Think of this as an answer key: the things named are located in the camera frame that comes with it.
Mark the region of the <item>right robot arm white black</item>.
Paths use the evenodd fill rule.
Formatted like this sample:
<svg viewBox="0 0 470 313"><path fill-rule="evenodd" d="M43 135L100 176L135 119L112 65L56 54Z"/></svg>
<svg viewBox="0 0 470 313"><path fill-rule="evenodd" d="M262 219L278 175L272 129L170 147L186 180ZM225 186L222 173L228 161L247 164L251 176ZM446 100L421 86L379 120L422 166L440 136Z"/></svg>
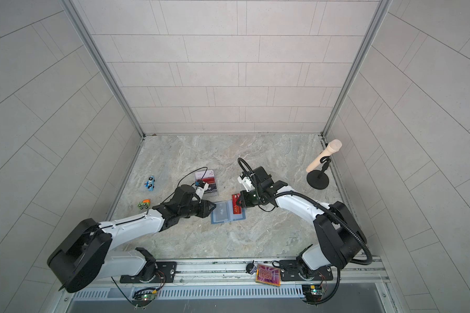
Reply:
<svg viewBox="0 0 470 313"><path fill-rule="evenodd" d="M303 278L316 277L322 267L342 270L349 263L368 266L373 262L367 239L344 203L317 202L283 181L275 182L262 167L242 168L238 182L244 187L238 200L242 208L270 204L315 228L319 243L296 257L296 270Z"/></svg>

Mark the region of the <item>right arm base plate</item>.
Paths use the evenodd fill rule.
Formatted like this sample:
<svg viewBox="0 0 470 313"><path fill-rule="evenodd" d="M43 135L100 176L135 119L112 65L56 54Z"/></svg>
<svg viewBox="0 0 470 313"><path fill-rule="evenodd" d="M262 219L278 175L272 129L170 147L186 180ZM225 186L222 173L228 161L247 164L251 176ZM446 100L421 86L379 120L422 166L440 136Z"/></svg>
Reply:
<svg viewBox="0 0 470 313"><path fill-rule="evenodd" d="M316 270L310 270L304 262L291 259L273 261L272 266L280 270L281 280L284 282L334 280L329 266L322 266Z"/></svg>

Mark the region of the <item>red VIP card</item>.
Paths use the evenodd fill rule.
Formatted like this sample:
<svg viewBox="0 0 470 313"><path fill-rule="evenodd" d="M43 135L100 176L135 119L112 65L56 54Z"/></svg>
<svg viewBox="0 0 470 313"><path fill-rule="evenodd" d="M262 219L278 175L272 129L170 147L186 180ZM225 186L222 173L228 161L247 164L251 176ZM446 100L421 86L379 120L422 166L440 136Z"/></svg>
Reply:
<svg viewBox="0 0 470 313"><path fill-rule="evenodd" d="M241 215L243 213L240 206L240 194L232 195L232 210L234 215Z"/></svg>

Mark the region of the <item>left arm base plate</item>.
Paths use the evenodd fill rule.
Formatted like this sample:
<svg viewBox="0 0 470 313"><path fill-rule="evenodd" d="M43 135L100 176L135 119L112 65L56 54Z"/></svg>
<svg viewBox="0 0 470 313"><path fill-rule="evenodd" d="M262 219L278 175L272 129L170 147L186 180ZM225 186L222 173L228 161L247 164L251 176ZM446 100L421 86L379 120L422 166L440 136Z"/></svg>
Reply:
<svg viewBox="0 0 470 313"><path fill-rule="evenodd" d="M153 266L143 269L136 276L122 275L119 282L122 284L173 283L177 265L176 262L156 262Z"/></svg>

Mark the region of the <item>blue card holder wallet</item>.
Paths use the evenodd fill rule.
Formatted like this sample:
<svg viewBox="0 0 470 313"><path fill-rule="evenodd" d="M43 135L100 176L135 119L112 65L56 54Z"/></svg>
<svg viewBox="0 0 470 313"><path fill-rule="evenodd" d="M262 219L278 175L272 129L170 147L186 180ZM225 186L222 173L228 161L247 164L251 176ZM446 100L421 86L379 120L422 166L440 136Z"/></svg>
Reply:
<svg viewBox="0 0 470 313"><path fill-rule="evenodd" d="M211 224L224 224L245 220L245 211L236 209L232 200L215 202L215 209L211 212Z"/></svg>

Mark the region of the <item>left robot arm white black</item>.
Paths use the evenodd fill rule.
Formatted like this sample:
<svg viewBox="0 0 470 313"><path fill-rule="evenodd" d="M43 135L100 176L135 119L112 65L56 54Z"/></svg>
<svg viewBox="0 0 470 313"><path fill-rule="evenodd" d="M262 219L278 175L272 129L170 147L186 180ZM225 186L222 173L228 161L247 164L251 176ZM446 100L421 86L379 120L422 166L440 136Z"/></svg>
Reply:
<svg viewBox="0 0 470 313"><path fill-rule="evenodd" d="M189 185L176 188L172 199L120 220L81 221L47 259L47 266L69 293L81 291L94 280L130 276L150 282L158 276L155 257L146 249L118 252L117 247L148 234L163 232L180 219L210 216L216 204L204 200Z"/></svg>

